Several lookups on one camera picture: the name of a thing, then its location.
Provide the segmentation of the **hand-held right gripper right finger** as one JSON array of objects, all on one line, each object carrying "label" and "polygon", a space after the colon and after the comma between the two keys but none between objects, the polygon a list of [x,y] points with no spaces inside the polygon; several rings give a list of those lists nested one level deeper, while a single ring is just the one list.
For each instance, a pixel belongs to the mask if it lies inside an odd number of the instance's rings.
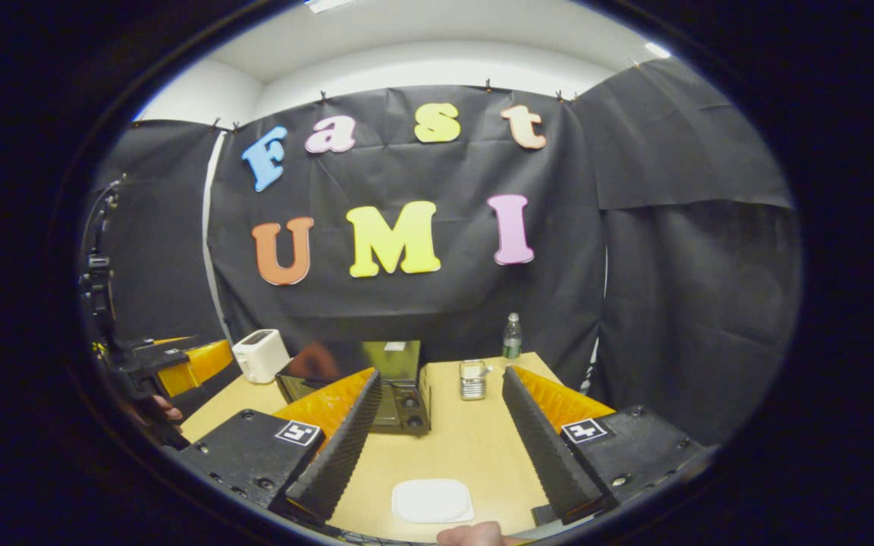
[{"label": "hand-held right gripper right finger", "polygon": [[614,410],[520,366],[506,369],[502,397],[563,524],[637,504],[711,459],[652,409]]}]

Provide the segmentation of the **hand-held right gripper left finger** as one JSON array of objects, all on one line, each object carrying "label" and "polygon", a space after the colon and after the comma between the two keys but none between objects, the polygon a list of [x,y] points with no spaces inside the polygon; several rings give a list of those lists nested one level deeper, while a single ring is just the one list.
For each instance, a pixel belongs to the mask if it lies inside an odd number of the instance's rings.
[{"label": "hand-held right gripper left finger", "polygon": [[274,414],[243,409],[179,456],[252,504],[325,524],[349,485],[381,401],[379,371],[364,369]]}]

